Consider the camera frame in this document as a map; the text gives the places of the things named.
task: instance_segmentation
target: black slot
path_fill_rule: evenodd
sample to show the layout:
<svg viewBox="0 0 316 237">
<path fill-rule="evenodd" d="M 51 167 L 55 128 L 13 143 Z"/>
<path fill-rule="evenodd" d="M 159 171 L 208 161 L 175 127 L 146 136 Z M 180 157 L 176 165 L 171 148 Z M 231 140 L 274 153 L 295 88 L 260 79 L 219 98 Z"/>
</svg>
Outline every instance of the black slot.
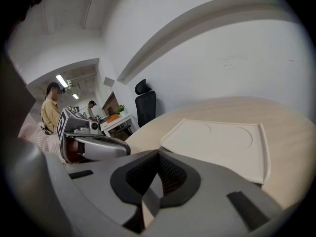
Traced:
<svg viewBox="0 0 316 237">
<path fill-rule="evenodd" d="M 78 153 L 84 155 L 84 143 L 78 141 Z"/>
<path fill-rule="evenodd" d="M 92 170 L 83 170 L 83 171 L 79 171 L 75 173 L 70 173 L 69 176 L 71 179 L 77 179 L 77 178 L 89 176 L 92 174 L 93 174 Z"/>
</svg>

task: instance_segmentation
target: woman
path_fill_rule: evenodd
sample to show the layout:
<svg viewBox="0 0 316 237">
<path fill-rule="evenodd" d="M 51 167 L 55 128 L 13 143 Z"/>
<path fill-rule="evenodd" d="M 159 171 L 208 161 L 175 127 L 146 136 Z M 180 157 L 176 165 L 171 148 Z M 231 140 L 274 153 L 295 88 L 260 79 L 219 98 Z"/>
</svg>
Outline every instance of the woman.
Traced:
<svg viewBox="0 0 316 237">
<path fill-rule="evenodd" d="M 45 128 L 54 133 L 58 124 L 60 113 L 57 107 L 57 95 L 61 94 L 62 90 L 56 82 L 51 82 L 46 90 L 45 101 L 41 106 L 41 117 L 45 124 Z"/>
</svg>

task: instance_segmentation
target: white shirt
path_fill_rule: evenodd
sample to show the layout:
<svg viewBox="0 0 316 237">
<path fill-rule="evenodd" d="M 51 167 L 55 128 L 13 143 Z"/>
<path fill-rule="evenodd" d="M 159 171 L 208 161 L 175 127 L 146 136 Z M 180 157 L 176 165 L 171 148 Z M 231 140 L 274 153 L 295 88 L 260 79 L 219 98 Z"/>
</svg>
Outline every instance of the white shirt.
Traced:
<svg viewBox="0 0 316 237">
<path fill-rule="evenodd" d="M 93 115 L 93 112 L 91 109 L 87 108 L 85 111 L 84 111 L 85 115 L 87 116 L 87 118 L 94 118 L 94 115 Z"/>
</svg>

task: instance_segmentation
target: dark hair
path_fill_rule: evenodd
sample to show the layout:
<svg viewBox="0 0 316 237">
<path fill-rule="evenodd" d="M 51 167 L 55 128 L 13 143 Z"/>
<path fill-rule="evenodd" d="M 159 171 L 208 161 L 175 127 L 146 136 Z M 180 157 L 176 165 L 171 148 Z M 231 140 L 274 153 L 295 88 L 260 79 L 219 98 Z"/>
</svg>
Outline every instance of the dark hair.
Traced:
<svg viewBox="0 0 316 237">
<path fill-rule="evenodd" d="M 47 90 L 46 90 L 45 99 L 46 99 L 47 95 L 49 94 L 50 90 L 52 89 L 52 87 L 54 87 L 54 88 L 55 88 L 55 87 L 59 87 L 59 84 L 56 83 L 56 82 L 51 82 L 51 83 L 49 84 L 49 86 L 47 87 Z"/>
</svg>

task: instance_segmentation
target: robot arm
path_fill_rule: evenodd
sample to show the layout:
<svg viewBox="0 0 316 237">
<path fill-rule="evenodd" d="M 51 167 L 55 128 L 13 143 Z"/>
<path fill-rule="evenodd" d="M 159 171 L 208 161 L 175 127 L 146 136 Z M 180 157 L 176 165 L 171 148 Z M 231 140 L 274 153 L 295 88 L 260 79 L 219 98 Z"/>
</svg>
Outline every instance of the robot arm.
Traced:
<svg viewBox="0 0 316 237">
<path fill-rule="evenodd" d="M 98 161 L 107 158 L 130 155 L 130 147 L 116 138 L 109 138 L 99 130 L 98 122 L 91 121 L 80 113 L 64 108 L 57 125 L 61 156 L 67 157 L 67 138 L 78 141 L 79 154 L 89 160 Z"/>
</svg>

